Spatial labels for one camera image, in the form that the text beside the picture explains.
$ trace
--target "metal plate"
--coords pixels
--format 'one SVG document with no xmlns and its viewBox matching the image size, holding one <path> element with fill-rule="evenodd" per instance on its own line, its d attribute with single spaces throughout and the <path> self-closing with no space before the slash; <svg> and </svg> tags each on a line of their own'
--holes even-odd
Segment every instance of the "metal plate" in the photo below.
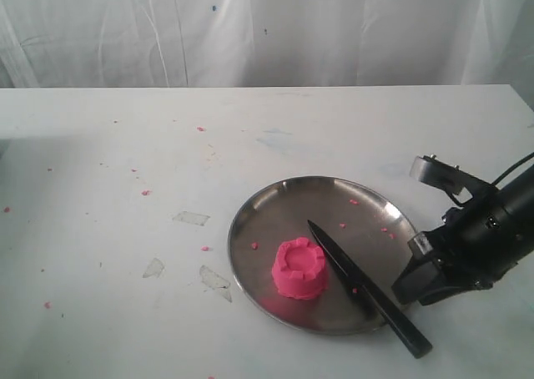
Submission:
<svg viewBox="0 0 534 379">
<path fill-rule="evenodd" d="M 357 200 L 358 205 L 350 200 Z M 312 239 L 307 220 L 323 228 L 399 306 L 391 285 L 408 263 L 416 231 L 387 199 L 371 189 L 330 177 L 299 177 L 253 195 L 229 230 L 229 258 L 244 293 L 264 312 L 290 326 L 325 334 L 370 331 L 381 316 L 352 301 L 329 266 L 329 287 L 311 301 L 280 296 L 270 271 L 282 241 Z M 259 243 L 253 250 L 251 244 Z"/>
</svg>

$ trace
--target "robotic arm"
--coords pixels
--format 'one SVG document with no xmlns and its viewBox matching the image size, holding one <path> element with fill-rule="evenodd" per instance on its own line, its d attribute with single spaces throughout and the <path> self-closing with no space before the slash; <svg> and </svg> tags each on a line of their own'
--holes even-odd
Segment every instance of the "robotic arm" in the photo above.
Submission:
<svg viewBox="0 0 534 379">
<path fill-rule="evenodd" d="M 491 289 L 534 250 L 534 166 L 502 189 L 496 185 L 534 153 L 493 183 L 443 164 L 435 155 L 417 157 L 410 175 L 443 190 L 456 204 L 444 225 L 408 242 L 413 256 L 392 286 L 399 302 L 434 304 L 464 291 Z M 463 189 L 471 198 L 461 203 Z"/>
</svg>

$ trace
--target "white curtain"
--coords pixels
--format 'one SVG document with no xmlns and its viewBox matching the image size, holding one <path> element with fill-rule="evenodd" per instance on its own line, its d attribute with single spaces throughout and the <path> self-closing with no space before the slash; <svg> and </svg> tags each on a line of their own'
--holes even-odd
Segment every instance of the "white curtain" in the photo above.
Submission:
<svg viewBox="0 0 534 379">
<path fill-rule="evenodd" d="M 0 86 L 511 83 L 534 0 L 0 0 Z"/>
</svg>

